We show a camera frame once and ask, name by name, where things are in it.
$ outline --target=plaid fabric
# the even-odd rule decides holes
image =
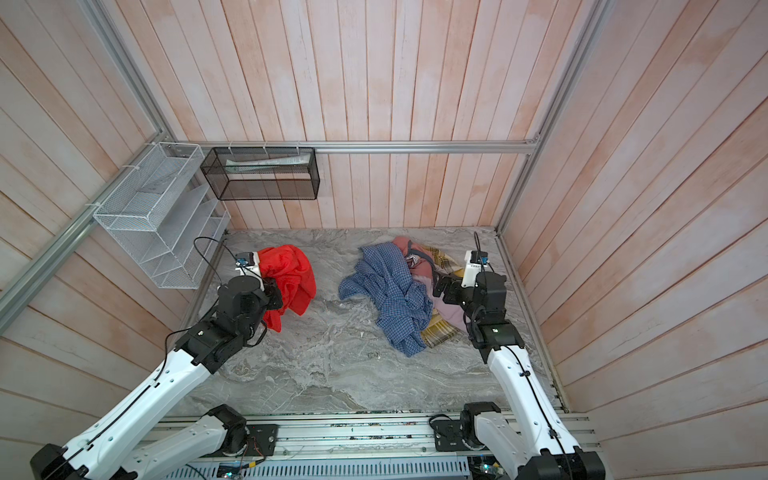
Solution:
[[[422,245],[422,248],[432,255],[432,258],[435,259],[435,266],[440,270],[443,270],[443,273],[454,273],[462,269],[455,260],[439,248],[431,247],[429,245]],[[442,316],[437,313],[437,310],[435,310],[432,312],[432,321],[422,332],[422,339],[429,348],[433,349],[437,345],[456,335],[458,332],[459,330],[456,327],[446,322]]]
[[[371,297],[379,309],[376,325],[389,343],[406,356],[414,356],[426,348],[421,337],[432,319],[432,301],[426,287],[411,278],[402,251],[392,242],[362,247],[362,259],[356,273],[342,280],[339,298],[353,295]]]
[[[456,263],[456,260],[453,260],[439,248],[430,247],[429,245],[422,245],[422,248],[432,255],[432,258],[435,259],[435,265],[442,268],[445,273],[453,273],[462,268],[461,265]]]

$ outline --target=black cable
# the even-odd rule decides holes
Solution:
[[[122,416],[123,416],[123,415],[125,415],[125,413],[126,413],[128,410],[129,410],[129,408],[130,408],[130,407],[132,407],[132,406],[134,406],[134,404],[135,404],[136,402],[138,402],[138,400],[141,398],[141,396],[142,396],[143,394],[145,394],[145,393],[147,392],[147,390],[149,390],[149,388],[150,388],[150,387],[151,387],[151,385],[147,385],[146,387],[144,387],[144,390],[141,390],[141,393],[139,393],[139,394],[136,396],[136,398],[135,398],[135,399],[133,399],[133,401],[132,401],[131,403],[129,403],[127,407],[125,407],[125,410],[123,410],[122,412],[120,412],[120,415],[118,415],[118,416],[117,416],[117,417],[116,417],[114,420],[112,420],[112,421],[110,422],[110,424],[109,424],[109,425],[105,426],[105,427],[104,427],[104,428],[103,428],[103,429],[102,429],[102,430],[101,430],[101,431],[100,431],[98,434],[96,434],[96,436],[95,436],[94,438],[92,438],[92,439],[88,440],[88,443],[86,443],[86,444],[85,444],[85,446],[83,446],[82,448],[80,448],[79,450],[77,450],[77,451],[76,451],[76,452],[75,452],[75,453],[74,453],[74,454],[73,454],[71,457],[69,457],[69,458],[67,458],[66,460],[64,460],[64,462],[63,462],[63,463],[61,463],[61,464],[60,464],[58,467],[54,468],[54,469],[53,469],[53,472],[49,473],[49,474],[48,474],[48,475],[47,475],[47,476],[46,476],[46,477],[45,477],[43,480],[48,480],[48,479],[49,479],[50,477],[52,477],[52,476],[53,476],[53,474],[54,474],[54,473],[56,473],[56,472],[57,472],[57,471],[58,471],[58,470],[59,470],[61,467],[63,467],[65,464],[68,464],[68,463],[69,463],[69,462],[70,462],[70,461],[71,461],[71,460],[72,460],[74,457],[78,456],[78,454],[79,454],[80,452],[82,452],[83,450],[85,450],[85,447],[87,447],[87,446],[89,446],[89,445],[92,445],[92,444],[93,444],[93,442],[95,442],[95,441],[96,441],[96,440],[97,440],[97,439],[98,439],[100,436],[102,436],[102,435],[104,434],[104,432],[106,432],[106,431],[107,431],[107,430],[108,430],[108,429],[109,429],[109,428],[110,428],[112,425],[114,425],[114,423],[115,423],[117,420],[119,420],[120,418],[122,418]]]
[[[467,322],[467,318],[468,318],[467,317],[467,312],[464,312],[464,317],[463,317],[464,325],[467,326],[467,325],[469,325],[471,323],[474,323],[475,319],[478,317],[478,315],[480,315],[480,312],[485,312],[485,307],[483,305],[478,306],[475,309],[475,311],[472,312],[472,318],[469,318],[469,322]]]
[[[224,242],[222,242],[222,241],[219,241],[219,240],[216,240],[216,239],[215,239],[215,238],[213,238],[213,237],[197,237],[197,238],[195,238],[195,239],[193,240],[193,243],[194,243],[194,242],[197,242],[197,240],[198,240],[198,239],[200,239],[200,238],[205,238],[205,239],[208,239],[208,240],[213,240],[213,241],[214,241],[214,242],[216,242],[216,243],[221,243],[221,246],[227,249],[227,252],[229,252],[229,253],[230,253],[230,255],[232,256],[232,260],[234,260],[234,261],[235,261],[235,265],[237,265],[237,257],[235,257],[235,254],[234,254],[234,253],[232,253],[232,250],[230,250],[230,248],[227,246],[227,244],[226,244],[226,243],[224,243]],[[242,266],[239,266],[239,265],[237,265],[237,266],[238,266],[238,268],[240,268],[240,270],[243,272],[243,275],[251,275],[251,276],[255,276],[255,277],[258,277],[258,278],[260,278],[261,280],[263,280],[263,279],[261,278],[261,275],[259,275],[258,273],[255,273],[255,272],[250,272],[250,270],[245,270],[245,268],[244,268],[244,267],[242,267]]]
[[[477,232],[475,232],[475,246],[478,248],[478,255],[479,255],[482,248],[480,247],[480,236],[478,235]],[[482,257],[480,257],[480,271],[485,272],[485,264],[482,261]]]
[[[166,365],[166,363],[168,363],[168,353],[170,353],[170,352],[168,352],[168,339],[170,339],[170,336],[171,336],[171,335],[174,335],[175,333],[182,333],[182,332],[186,332],[186,331],[187,331],[187,330],[189,330],[190,328],[192,328],[192,327],[190,326],[190,327],[187,327],[187,328],[185,328],[185,329],[182,329],[182,330],[176,330],[175,332],[171,332],[171,333],[168,333],[168,334],[165,336],[165,342],[164,342],[164,345],[165,345],[165,358],[163,359],[163,366],[160,368],[160,372],[157,372],[157,376],[156,376],[156,377],[154,377],[154,381],[155,381],[155,382],[157,381],[157,379],[159,379],[159,378],[160,378],[160,375],[162,375],[162,374],[163,374],[163,370],[165,370],[165,365]]]
[[[254,343],[253,345],[251,345],[251,344],[249,344],[249,343],[246,341],[246,342],[243,344],[243,346],[245,346],[245,347],[248,347],[248,348],[253,348],[254,346],[256,346],[256,345],[260,344],[262,340],[264,340],[264,337],[266,336],[266,331],[267,331],[268,329],[267,329],[267,327],[266,327],[266,322],[264,321],[264,319],[261,319],[261,324],[262,324],[262,325],[264,325],[264,330],[262,330],[262,331],[261,331],[261,335],[259,335],[259,339],[256,341],[256,343]]]
[[[447,416],[445,413],[438,413],[437,415],[432,415],[431,417],[429,417],[429,420],[427,420],[427,425],[429,425],[429,427],[435,432],[438,432],[437,428],[435,428],[432,422],[434,422],[436,419],[441,419],[441,418],[453,420],[451,417]]]
[[[520,365],[520,368],[522,369],[523,373],[525,373],[527,370],[523,366],[523,362],[520,361],[518,358],[518,354],[515,353],[515,351],[508,346],[504,345],[504,348],[509,350],[512,355],[515,356],[515,359],[518,361],[518,364]],[[560,446],[560,450],[563,452],[563,457],[565,460],[565,464],[568,467],[568,476],[571,478],[571,480],[574,477],[574,473],[571,470],[571,461],[568,459],[568,454],[565,453],[565,449],[563,448],[563,444],[560,443],[560,439],[558,438],[558,433],[554,430],[554,427],[552,427],[552,424],[549,422],[549,418],[547,418],[547,414],[544,413],[544,408],[541,406],[541,402],[538,401],[538,396],[536,395],[536,390],[533,388],[533,383],[531,383],[531,379],[526,375],[525,379],[528,381],[528,386],[531,388],[531,393],[533,393],[533,398],[536,400],[536,405],[538,405],[538,409],[541,410],[541,416],[544,417],[544,420],[547,422],[547,427],[549,427],[550,432],[554,432],[554,440],[558,443]]]
[[[205,480],[208,480],[208,477],[207,477],[207,476],[205,476],[205,475],[203,475],[202,473],[200,473],[200,470],[198,470],[197,468],[193,467],[192,465],[190,465],[190,464],[188,464],[188,463],[187,463],[187,464],[185,465],[185,467],[189,467],[189,468],[192,468],[192,469],[193,469],[195,472],[197,472],[197,474],[198,474],[199,476],[201,476],[201,477],[205,478]]]
[[[208,261],[208,259],[205,257],[205,255],[203,255],[200,252],[200,249],[197,248],[197,241],[200,238],[204,238],[204,237],[198,237],[198,238],[192,240],[192,245],[194,246],[194,250],[200,255],[200,257],[203,259],[203,261],[205,263],[207,263],[208,266],[210,266],[210,268],[214,271],[214,273],[216,274],[216,277],[219,279],[219,286],[222,286],[222,285],[224,285],[224,282],[221,281],[221,275],[219,275],[219,273],[216,271],[216,268],[214,268],[214,265],[211,262]]]
[[[155,376],[155,377],[154,377],[154,379],[153,379],[153,382],[156,382],[156,381],[157,381],[157,379],[159,379],[159,378],[160,378],[160,375],[162,375],[162,373],[163,373],[163,370],[165,370],[165,366],[166,366],[166,364],[167,364],[167,362],[168,362],[168,339],[170,338],[170,336],[171,336],[171,335],[174,335],[175,333],[182,333],[182,332],[186,332],[186,331],[187,331],[187,330],[189,330],[190,328],[192,328],[192,327],[189,327],[189,328],[186,328],[186,329],[182,329],[182,330],[177,330],[177,331],[175,331],[175,332],[171,332],[171,333],[168,333],[168,334],[165,336],[165,342],[164,342],[164,345],[165,345],[165,358],[163,359],[163,366],[160,368],[160,372],[158,372],[158,373],[157,373],[157,376]],[[110,428],[112,425],[114,425],[114,423],[115,423],[117,420],[119,420],[119,419],[120,419],[120,418],[121,418],[123,415],[125,415],[125,413],[128,411],[128,409],[129,409],[130,407],[132,407],[132,406],[133,406],[133,405],[134,405],[134,404],[135,404],[135,403],[136,403],[136,402],[137,402],[137,401],[138,401],[138,400],[141,398],[141,396],[142,396],[143,394],[145,394],[145,393],[147,392],[147,390],[149,390],[149,388],[150,388],[150,387],[151,387],[151,385],[147,385],[146,387],[144,387],[144,390],[141,390],[141,393],[139,393],[139,394],[138,394],[138,396],[137,396],[135,399],[133,399],[133,401],[132,401],[131,403],[129,403],[127,407],[125,407],[125,410],[123,410],[123,411],[120,413],[120,415],[118,415],[118,417],[117,417],[116,419],[112,420],[112,422],[111,422],[109,425],[107,425],[106,427],[104,427],[104,429],[103,429],[103,430],[101,430],[101,431],[100,431],[100,432],[99,432],[99,433],[98,433],[98,434],[97,434],[97,435],[96,435],[94,438],[90,439],[90,440],[88,441],[88,443],[86,443],[86,444],[85,444],[85,446],[91,445],[91,444],[92,444],[92,443],[93,443],[93,442],[94,442],[96,439],[98,439],[100,436],[102,436],[102,435],[104,434],[104,432],[106,432],[106,431],[107,431],[107,429],[109,429],[109,428]],[[47,476],[44,478],[44,480],[48,480],[48,479],[49,479],[49,478],[50,478],[50,477],[51,477],[51,476],[52,476],[54,473],[56,473],[56,471],[58,471],[58,470],[59,470],[59,469],[60,469],[62,466],[64,466],[64,464],[65,464],[65,463],[69,463],[69,461],[70,461],[70,460],[72,460],[72,459],[73,459],[75,456],[77,456],[77,455],[78,455],[80,452],[82,452],[84,449],[85,449],[85,447],[83,447],[83,448],[81,448],[81,449],[77,450],[77,451],[76,451],[76,452],[75,452],[75,453],[74,453],[74,454],[73,454],[71,457],[67,458],[67,459],[64,461],[64,463],[62,463],[61,465],[59,465],[58,467],[56,467],[56,468],[53,470],[53,472],[49,473],[49,474],[48,474],[48,475],[47,475]]]

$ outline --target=red towel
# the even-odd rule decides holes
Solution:
[[[283,294],[283,308],[268,310],[264,313],[266,326],[279,332],[283,329],[280,322],[288,308],[303,315],[310,301],[317,294],[315,274],[304,252],[293,245],[265,248],[259,252],[259,270],[261,276],[274,278]]]

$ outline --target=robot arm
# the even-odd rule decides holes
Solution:
[[[510,478],[603,480],[602,461],[582,451],[565,428],[531,368],[520,333],[505,318],[506,277],[486,271],[488,254],[479,245],[465,259],[464,278],[437,273],[433,294],[463,308],[469,339],[502,385],[521,432],[510,427],[496,404],[468,403],[462,411],[465,444],[487,446]]]
[[[176,341],[147,379],[66,445],[48,444],[32,457],[36,480],[149,480],[162,478],[202,455],[242,452],[247,440],[245,418],[226,405],[211,409],[176,435],[135,449],[189,391],[232,355],[253,346],[248,342],[263,322],[265,311],[283,306],[274,280],[262,279],[258,269],[253,270],[256,265],[248,264],[249,254],[240,256],[237,262],[243,275],[219,287],[217,303]]]

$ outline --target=white plastic arm casing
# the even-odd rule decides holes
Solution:
[[[136,472],[136,480],[163,478],[180,465],[215,452],[226,436],[221,420],[206,415],[170,437],[134,450],[122,467],[126,472]]]
[[[171,351],[157,381],[154,378],[160,372],[159,366],[107,415],[67,442],[65,458],[83,449],[70,461],[72,468],[77,470],[84,465],[88,468],[87,478],[110,478],[147,432],[189,391],[210,376],[202,364],[195,366],[192,360],[192,356],[183,350]],[[88,444],[110,424],[103,435]]]
[[[522,442],[510,440],[510,433],[517,433],[504,427],[496,417],[501,417],[504,423],[506,420],[495,413],[482,413],[475,417],[475,434],[491,449],[510,476],[514,478],[517,467],[524,465],[532,456],[540,455],[543,449],[548,449],[552,455],[574,453],[574,447],[579,444],[552,408],[531,368],[528,352],[519,346],[492,350],[488,355],[488,366],[502,384],[520,428]],[[550,425],[557,439],[551,437]]]

